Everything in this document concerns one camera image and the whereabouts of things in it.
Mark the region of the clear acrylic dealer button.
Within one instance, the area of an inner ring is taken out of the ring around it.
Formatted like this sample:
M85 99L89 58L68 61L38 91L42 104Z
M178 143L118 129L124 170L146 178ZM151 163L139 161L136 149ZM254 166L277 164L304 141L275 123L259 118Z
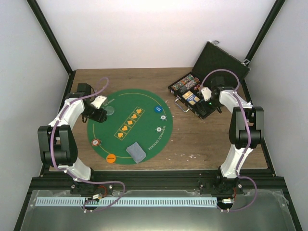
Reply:
M107 114L108 116L111 116L111 115L114 113L114 111L115 111L114 107L112 107L112 106L106 107L105 110L107 111L106 114Z

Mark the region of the brown red chip stack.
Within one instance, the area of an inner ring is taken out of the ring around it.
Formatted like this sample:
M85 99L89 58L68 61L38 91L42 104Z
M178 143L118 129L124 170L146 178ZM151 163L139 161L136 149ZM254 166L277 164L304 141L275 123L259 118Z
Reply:
M100 139L93 139L93 140L91 141L91 144L92 144L92 146L94 146L94 147L100 146L101 140L100 140Z

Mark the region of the orange big blind button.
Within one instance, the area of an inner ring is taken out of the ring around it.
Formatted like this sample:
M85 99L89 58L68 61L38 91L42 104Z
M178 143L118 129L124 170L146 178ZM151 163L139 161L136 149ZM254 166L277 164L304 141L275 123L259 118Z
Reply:
M114 154L108 154L106 157L108 163L114 163L116 161L116 156Z

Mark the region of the blue small blind button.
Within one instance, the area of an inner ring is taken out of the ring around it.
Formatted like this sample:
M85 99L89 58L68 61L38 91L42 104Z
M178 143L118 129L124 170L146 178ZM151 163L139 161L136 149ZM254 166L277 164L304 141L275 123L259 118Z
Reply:
M162 106L157 105L157 106L155 106L154 111L155 111L156 113L161 113L161 112L163 111L163 108L162 108Z

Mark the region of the black poker chip case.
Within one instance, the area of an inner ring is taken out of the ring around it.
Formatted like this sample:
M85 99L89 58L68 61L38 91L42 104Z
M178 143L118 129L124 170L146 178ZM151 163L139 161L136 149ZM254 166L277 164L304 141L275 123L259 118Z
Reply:
M207 115L198 114L198 103L190 105L182 95L191 91L200 100L203 99L201 89L212 88L236 88L249 73L250 68L242 61L234 58L218 46L218 41L208 41L192 70L168 86L168 90L179 97L181 102L189 106L200 119Z

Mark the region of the grey card deck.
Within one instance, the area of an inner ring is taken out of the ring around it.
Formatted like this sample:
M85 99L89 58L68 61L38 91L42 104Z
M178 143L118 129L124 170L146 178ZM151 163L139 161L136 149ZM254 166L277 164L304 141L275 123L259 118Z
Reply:
M140 163L143 159L146 158L145 151L141 148L141 146L135 142L131 146L126 149L127 153L132 157L134 162Z

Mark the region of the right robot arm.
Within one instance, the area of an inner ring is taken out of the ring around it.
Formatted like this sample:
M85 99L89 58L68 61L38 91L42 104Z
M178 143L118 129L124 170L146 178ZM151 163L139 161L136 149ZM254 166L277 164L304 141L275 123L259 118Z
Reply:
M237 89L240 81L236 77L237 85L205 87L205 77L201 82L201 94L206 103L220 110L227 108L231 113L229 126L229 141L231 147L223 164L218 169L214 189L220 194L226 193L236 178L241 179L240 170L248 155L263 141L264 110L253 106L241 98Z

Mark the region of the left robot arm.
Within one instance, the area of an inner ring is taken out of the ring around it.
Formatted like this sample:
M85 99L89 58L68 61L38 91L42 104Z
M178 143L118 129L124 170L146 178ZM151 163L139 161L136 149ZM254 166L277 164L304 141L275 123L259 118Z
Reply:
M107 100L107 97L102 96L105 88L95 91L91 85L79 83L76 92L65 96L56 118L38 128L42 163L68 174L74 181L82 182L81 188L87 194L94 194L98 190L98 182L91 178L92 169L78 158L73 127L80 116L98 123L106 121L107 111L102 108Z

